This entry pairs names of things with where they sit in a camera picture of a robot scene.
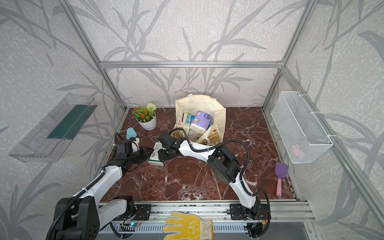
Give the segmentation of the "cream floral canvas tote bag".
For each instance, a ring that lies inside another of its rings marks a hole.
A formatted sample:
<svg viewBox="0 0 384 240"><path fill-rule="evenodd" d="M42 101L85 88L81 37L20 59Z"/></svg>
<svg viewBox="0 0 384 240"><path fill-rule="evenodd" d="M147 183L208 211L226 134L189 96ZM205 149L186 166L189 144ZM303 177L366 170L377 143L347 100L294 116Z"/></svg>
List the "cream floral canvas tote bag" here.
<svg viewBox="0 0 384 240"><path fill-rule="evenodd" d="M224 139L227 109L206 95L188 95L176 100L176 129L172 137L214 146Z"/></svg>

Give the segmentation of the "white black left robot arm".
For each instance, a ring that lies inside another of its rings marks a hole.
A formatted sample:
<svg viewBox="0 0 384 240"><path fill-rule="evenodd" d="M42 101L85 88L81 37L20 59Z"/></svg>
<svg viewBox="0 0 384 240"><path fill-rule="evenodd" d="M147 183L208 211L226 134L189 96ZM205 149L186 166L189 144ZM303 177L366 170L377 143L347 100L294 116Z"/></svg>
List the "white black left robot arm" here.
<svg viewBox="0 0 384 240"><path fill-rule="evenodd" d="M152 148L116 146L116 155L101 173L80 192L62 198L55 208L54 220L46 238L48 240L94 240L100 230L121 216L133 217L137 213L133 197L118 197L100 205L109 189L129 172L133 163L142 163L153 153Z"/></svg>

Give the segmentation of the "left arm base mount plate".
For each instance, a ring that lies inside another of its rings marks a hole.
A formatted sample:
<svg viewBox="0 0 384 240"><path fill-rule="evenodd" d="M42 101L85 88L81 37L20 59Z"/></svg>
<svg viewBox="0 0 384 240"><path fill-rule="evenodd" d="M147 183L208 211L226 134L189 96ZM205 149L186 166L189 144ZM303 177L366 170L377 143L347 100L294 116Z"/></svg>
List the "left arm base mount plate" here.
<svg viewBox="0 0 384 240"><path fill-rule="evenodd" d="M138 204L135 205L137 208L135 213L124 213L123 215L119 216L117 220L127 220L127 221L148 221L150 219L151 214L151 204Z"/></svg>

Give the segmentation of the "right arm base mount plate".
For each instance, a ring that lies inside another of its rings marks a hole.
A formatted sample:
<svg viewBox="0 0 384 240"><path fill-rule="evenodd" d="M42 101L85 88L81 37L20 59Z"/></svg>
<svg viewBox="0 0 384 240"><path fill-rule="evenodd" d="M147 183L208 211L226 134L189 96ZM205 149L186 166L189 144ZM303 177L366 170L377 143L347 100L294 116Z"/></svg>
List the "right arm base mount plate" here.
<svg viewBox="0 0 384 240"><path fill-rule="evenodd" d="M271 219L269 206L263 203L257 204L252 209L245 208L241 204L230 204L227 214L232 220L269 221Z"/></svg>

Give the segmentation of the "purple tissue pack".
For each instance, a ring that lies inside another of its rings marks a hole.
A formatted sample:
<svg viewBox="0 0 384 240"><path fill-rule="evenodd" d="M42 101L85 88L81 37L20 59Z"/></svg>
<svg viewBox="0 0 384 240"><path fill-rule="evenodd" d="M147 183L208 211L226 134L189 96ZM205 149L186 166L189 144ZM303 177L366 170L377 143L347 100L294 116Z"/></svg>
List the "purple tissue pack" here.
<svg viewBox="0 0 384 240"><path fill-rule="evenodd" d="M193 122L190 125L190 130L199 134L204 134L211 124L212 116L202 111L198 111Z"/></svg>

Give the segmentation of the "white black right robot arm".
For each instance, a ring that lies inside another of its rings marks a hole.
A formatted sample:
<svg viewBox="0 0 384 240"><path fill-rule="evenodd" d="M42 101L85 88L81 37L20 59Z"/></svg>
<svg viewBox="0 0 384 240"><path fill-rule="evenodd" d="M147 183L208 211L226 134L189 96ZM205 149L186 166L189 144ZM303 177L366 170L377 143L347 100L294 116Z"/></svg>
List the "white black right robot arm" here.
<svg viewBox="0 0 384 240"><path fill-rule="evenodd" d="M255 218L260 211L261 201L258 197L264 190L253 193L243 178L248 163L250 152L248 147L239 140L227 140L214 146L206 146L192 142L188 137L175 138L172 133L164 133L159 138L162 148L158 151L159 159L163 162L170 161L177 156L192 157L206 162L218 180L228 184L242 206L248 218ZM240 167L237 157L226 147L226 144L239 144L246 152L246 162Z"/></svg>

